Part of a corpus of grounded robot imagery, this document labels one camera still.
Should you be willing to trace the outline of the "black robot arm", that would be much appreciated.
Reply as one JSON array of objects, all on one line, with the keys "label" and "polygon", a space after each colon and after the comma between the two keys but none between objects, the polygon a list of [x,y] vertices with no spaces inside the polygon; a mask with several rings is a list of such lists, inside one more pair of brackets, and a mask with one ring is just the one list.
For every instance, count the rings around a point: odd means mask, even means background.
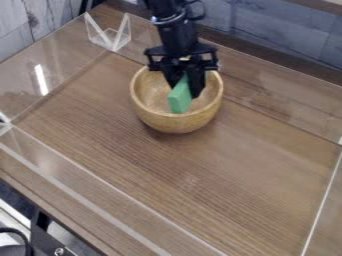
[{"label": "black robot arm", "polygon": [[202,0],[146,0],[151,23],[156,27],[162,44],[144,50],[148,69],[160,71],[171,88],[183,76],[188,78],[192,98],[206,87],[206,72],[218,69],[218,49],[199,41],[195,22],[206,13],[192,15],[190,5]]}]

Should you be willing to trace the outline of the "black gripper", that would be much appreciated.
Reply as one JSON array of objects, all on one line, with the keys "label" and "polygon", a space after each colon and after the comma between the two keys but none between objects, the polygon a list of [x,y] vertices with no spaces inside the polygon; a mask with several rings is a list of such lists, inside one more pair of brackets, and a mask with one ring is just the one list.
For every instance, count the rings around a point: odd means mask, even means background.
[{"label": "black gripper", "polygon": [[206,88],[206,71],[218,69],[216,48],[199,41],[194,19],[186,13],[167,17],[154,15],[162,44],[144,50],[151,71],[160,71],[171,88],[180,81],[184,70],[192,98]]}]

